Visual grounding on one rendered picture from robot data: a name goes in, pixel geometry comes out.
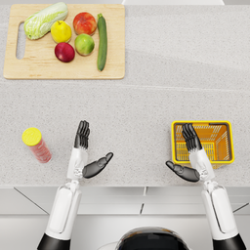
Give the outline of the napa cabbage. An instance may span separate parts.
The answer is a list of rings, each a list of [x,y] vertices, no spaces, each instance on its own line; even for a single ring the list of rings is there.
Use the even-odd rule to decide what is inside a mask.
[[[64,2],[55,3],[29,16],[23,24],[26,37],[36,40],[46,35],[55,21],[64,21],[68,14]]]

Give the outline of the wooden cutting board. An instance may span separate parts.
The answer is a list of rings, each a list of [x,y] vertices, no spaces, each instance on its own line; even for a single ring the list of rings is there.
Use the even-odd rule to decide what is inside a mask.
[[[22,59],[17,58],[18,33],[22,22],[44,9],[44,4],[15,4],[11,7],[3,75],[7,79],[121,79],[125,75],[125,7],[121,4],[70,4],[67,23],[87,11],[104,16],[107,27],[107,58],[102,71],[97,68],[98,52],[77,54],[72,62],[60,62],[50,34],[25,40]]]

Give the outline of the green cucumber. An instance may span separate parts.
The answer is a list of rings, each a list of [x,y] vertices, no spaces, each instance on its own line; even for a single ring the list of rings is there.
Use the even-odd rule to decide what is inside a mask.
[[[99,71],[103,71],[107,56],[107,30],[106,21],[102,14],[98,14],[98,31],[99,31],[99,50],[97,67]]]

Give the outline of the dark red apple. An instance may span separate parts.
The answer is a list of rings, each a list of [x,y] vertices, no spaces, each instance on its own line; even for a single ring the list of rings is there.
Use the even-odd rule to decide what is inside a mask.
[[[62,42],[56,45],[55,56],[61,62],[69,63],[74,59],[75,51],[70,44]]]

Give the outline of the yellow slatted basket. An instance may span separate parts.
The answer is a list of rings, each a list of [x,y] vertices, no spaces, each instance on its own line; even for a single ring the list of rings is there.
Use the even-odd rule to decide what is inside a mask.
[[[172,159],[175,164],[190,166],[187,145],[183,136],[185,121],[171,125]],[[228,121],[191,121],[214,169],[234,161],[231,125]]]

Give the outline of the red potato chip can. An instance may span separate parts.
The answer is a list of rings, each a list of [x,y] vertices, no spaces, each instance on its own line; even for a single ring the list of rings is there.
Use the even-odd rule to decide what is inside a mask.
[[[30,127],[24,130],[21,139],[40,163],[47,163],[52,159],[52,153],[37,128]]]

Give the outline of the green apple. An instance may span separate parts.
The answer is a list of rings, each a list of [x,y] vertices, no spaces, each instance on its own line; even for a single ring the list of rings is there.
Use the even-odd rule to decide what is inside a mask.
[[[95,48],[94,39],[90,35],[84,33],[79,34],[75,38],[74,45],[77,53],[81,56],[90,55]]]

